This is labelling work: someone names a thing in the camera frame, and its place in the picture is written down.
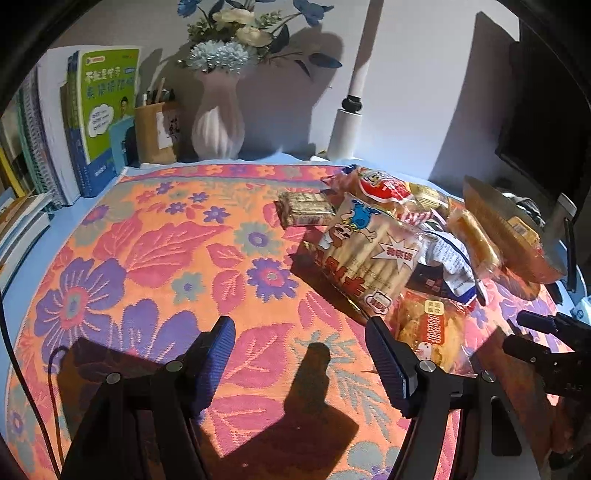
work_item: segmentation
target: book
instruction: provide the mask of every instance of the book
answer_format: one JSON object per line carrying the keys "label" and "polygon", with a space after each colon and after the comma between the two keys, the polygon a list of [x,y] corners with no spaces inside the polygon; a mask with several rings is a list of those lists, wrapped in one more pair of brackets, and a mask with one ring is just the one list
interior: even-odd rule
{"label": "book", "polygon": [[67,94],[68,58],[81,49],[106,48],[96,45],[67,46],[47,50],[37,63],[37,90],[41,119],[45,127],[47,148],[56,177],[64,194],[66,205],[80,197],[80,188],[74,173],[68,130]]}
{"label": "book", "polygon": [[65,203],[64,194],[57,180],[56,172],[51,162],[45,129],[41,120],[39,99],[37,93],[37,70],[29,72],[22,83],[22,110],[28,132],[31,158],[37,168],[43,185],[42,192],[51,193],[51,203],[54,209],[61,208]]}
{"label": "book", "polygon": [[51,202],[50,193],[31,195],[11,203],[0,215],[0,258],[12,248],[22,230]]}
{"label": "book", "polygon": [[21,226],[15,242],[0,257],[0,291],[2,294],[6,292],[18,267],[25,260],[33,245],[49,226],[49,215],[41,211],[37,212],[30,222]]}
{"label": "book", "polygon": [[17,193],[20,196],[30,194],[35,187],[22,153],[21,139],[18,133],[17,103],[14,98],[0,119],[0,146],[4,150],[6,160],[20,185],[20,188],[15,188],[15,191],[18,190]]}
{"label": "book", "polygon": [[17,92],[17,118],[18,136],[21,139],[22,154],[25,157],[25,163],[27,164],[27,169],[31,175],[34,190],[36,190],[37,193],[45,193],[47,191],[47,188],[43,184],[38,165],[36,165],[35,161],[33,160],[33,155],[31,154],[31,139],[29,138],[27,122],[25,120],[24,98],[22,88],[19,88]]}
{"label": "book", "polygon": [[83,196],[116,176],[109,126],[134,115],[139,47],[78,50],[69,58],[70,142]]}
{"label": "book", "polygon": [[14,192],[16,192],[17,196],[24,197],[25,191],[19,183],[17,176],[12,169],[12,165],[10,165],[10,162],[8,161],[2,147],[0,147],[0,168],[2,169],[4,177],[7,179]]}

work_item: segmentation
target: pen holder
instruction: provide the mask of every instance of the pen holder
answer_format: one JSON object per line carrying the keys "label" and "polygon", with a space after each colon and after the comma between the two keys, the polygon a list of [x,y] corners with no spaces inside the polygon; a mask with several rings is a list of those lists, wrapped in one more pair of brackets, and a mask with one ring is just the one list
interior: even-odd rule
{"label": "pen holder", "polygon": [[160,102],[135,109],[135,136],[140,163],[170,164],[180,146],[177,102]]}

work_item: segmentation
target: lamp pole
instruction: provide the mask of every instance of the lamp pole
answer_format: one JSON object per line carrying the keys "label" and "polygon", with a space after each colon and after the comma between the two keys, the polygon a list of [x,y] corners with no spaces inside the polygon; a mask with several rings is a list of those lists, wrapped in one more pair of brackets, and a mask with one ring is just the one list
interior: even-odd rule
{"label": "lamp pole", "polygon": [[342,108],[336,112],[335,124],[326,152],[328,160],[347,160],[354,158],[355,147],[361,130],[360,113],[363,105],[361,97],[365,78],[369,70],[369,61],[374,49],[375,36],[378,32],[379,18],[382,15],[384,0],[369,0],[365,25],[359,42],[357,59],[349,85],[349,93],[342,102]]}

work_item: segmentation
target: blue gripper pad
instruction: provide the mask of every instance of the blue gripper pad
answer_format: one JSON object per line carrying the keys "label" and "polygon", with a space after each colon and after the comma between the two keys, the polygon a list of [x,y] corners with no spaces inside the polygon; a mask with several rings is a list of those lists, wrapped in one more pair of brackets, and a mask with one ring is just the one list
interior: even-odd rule
{"label": "blue gripper pad", "polygon": [[390,341],[394,340],[383,321],[377,317],[371,318],[365,327],[365,343],[369,354],[374,361],[390,403],[394,408],[400,410],[403,416],[408,417],[410,415],[409,400],[417,388],[417,379],[416,376],[409,378],[405,374],[389,346]]}
{"label": "blue gripper pad", "polygon": [[203,369],[197,377],[197,394],[193,402],[193,411],[196,414],[212,404],[213,396],[236,342],[234,320],[226,316],[220,317],[208,335],[213,337],[207,339],[208,342],[211,342],[211,346],[207,352]]}

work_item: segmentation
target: floral tablecloth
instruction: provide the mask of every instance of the floral tablecloth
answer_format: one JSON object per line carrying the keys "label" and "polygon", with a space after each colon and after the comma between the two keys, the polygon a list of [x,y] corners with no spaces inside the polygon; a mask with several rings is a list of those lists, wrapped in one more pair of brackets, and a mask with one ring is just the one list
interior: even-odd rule
{"label": "floral tablecloth", "polygon": [[[153,371],[228,314],[236,322],[236,346],[200,419],[213,477],[387,477],[408,421],[372,373],[363,327],[298,249],[305,235],[317,238],[319,231],[284,231],[273,204],[285,189],[317,190],[333,171],[175,167],[123,177],[104,195],[56,255],[17,341],[59,457],[108,372]],[[490,302],[468,318],[463,354],[479,350],[481,366],[504,382],[543,456],[551,406],[529,367],[508,359],[500,342],[511,333],[506,319],[521,309],[553,313],[554,305],[543,288],[528,293],[509,277],[499,282],[504,286],[486,282]],[[534,337],[554,351],[564,348]],[[8,444],[31,479],[53,478],[13,374],[8,387]],[[438,479],[449,474],[457,416],[448,427]],[[146,455],[157,472],[153,442]]]}

